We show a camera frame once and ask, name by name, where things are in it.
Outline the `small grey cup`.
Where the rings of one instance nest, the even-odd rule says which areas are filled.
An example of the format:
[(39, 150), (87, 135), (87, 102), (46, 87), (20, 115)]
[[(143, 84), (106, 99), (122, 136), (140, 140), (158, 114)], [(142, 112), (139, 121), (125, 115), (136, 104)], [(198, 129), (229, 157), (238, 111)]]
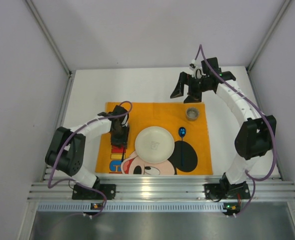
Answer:
[(195, 107), (189, 107), (185, 111), (185, 116), (188, 121), (196, 121), (200, 116), (200, 111)]

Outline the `orange Mickey Mouse cloth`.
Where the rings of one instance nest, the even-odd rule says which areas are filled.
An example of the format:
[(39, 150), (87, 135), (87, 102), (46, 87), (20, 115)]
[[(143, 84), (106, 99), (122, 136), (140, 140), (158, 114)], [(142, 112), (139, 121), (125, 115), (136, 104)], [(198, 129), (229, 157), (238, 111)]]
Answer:
[(101, 136), (95, 171), (123, 175), (212, 175), (204, 103), (133, 103), (127, 147)]

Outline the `blue plastic spoon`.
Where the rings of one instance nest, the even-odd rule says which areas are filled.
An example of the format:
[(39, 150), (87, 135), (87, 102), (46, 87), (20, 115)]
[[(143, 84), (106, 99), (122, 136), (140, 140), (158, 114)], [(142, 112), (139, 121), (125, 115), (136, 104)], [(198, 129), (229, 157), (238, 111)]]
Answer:
[(181, 126), (178, 130), (178, 135), (181, 138), (181, 166), (184, 165), (184, 137), (186, 136), (186, 128)]

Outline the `cream round plate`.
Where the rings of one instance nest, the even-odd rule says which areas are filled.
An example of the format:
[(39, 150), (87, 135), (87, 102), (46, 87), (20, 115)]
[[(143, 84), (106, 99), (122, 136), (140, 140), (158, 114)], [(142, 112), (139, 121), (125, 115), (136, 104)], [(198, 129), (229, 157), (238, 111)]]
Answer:
[(150, 126), (137, 135), (134, 147), (137, 155), (144, 162), (159, 164), (172, 155), (175, 141), (172, 134), (165, 128)]

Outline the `blue plastic fork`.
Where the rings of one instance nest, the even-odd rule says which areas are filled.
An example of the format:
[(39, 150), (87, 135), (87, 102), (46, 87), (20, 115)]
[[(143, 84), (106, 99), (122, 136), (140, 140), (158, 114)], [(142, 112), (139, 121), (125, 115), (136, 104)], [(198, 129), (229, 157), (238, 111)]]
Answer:
[(126, 147), (123, 147), (122, 150), (122, 157), (121, 157), (121, 163), (123, 163), (124, 159), (125, 159), (125, 153), (126, 153)]

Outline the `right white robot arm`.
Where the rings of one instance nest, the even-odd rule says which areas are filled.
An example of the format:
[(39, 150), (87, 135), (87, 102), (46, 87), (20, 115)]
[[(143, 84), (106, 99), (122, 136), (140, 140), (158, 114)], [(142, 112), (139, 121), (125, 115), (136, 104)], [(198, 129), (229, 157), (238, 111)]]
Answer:
[(190, 68), (192, 73), (182, 71), (179, 74), (170, 98), (183, 96), (184, 87), (188, 87), (184, 103), (198, 103), (204, 92), (213, 91), (225, 102), (240, 126), (234, 140), (236, 156), (219, 181), (220, 189), (227, 195), (241, 189), (259, 158), (274, 149), (277, 121), (273, 115), (262, 113), (245, 96), (234, 74), (222, 71), (216, 57), (202, 60), (200, 66), (192, 62)]

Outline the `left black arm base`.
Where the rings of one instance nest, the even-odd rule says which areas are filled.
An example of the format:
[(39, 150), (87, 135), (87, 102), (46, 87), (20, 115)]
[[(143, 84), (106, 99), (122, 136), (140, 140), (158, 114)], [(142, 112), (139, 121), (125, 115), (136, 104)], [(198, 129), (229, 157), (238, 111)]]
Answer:
[(79, 185), (74, 185), (72, 199), (73, 200), (113, 200), (116, 195), (116, 185), (115, 184), (100, 184), (98, 191), (89, 190), (87, 188), (81, 187)]

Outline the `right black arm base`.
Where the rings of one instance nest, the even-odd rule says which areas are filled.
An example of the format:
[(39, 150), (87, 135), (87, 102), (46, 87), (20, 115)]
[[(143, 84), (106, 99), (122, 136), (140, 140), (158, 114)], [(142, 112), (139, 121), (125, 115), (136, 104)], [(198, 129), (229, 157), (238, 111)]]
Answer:
[(239, 184), (207, 183), (204, 185), (205, 198), (214, 202), (221, 200), (248, 200), (251, 196), (249, 186), (244, 181)]

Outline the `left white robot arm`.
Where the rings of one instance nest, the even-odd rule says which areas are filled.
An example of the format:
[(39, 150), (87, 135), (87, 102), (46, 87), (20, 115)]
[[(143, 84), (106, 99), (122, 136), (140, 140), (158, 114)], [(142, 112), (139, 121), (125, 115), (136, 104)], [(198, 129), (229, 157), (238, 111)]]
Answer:
[(45, 155), (45, 163), (52, 167), (47, 187), (72, 181), (90, 191), (98, 191), (100, 178), (84, 166), (86, 145), (97, 137), (110, 134), (110, 145), (122, 150), (128, 146), (130, 112), (122, 104), (113, 111), (101, 112), (94, 119), (72, 127), (55, 130)]

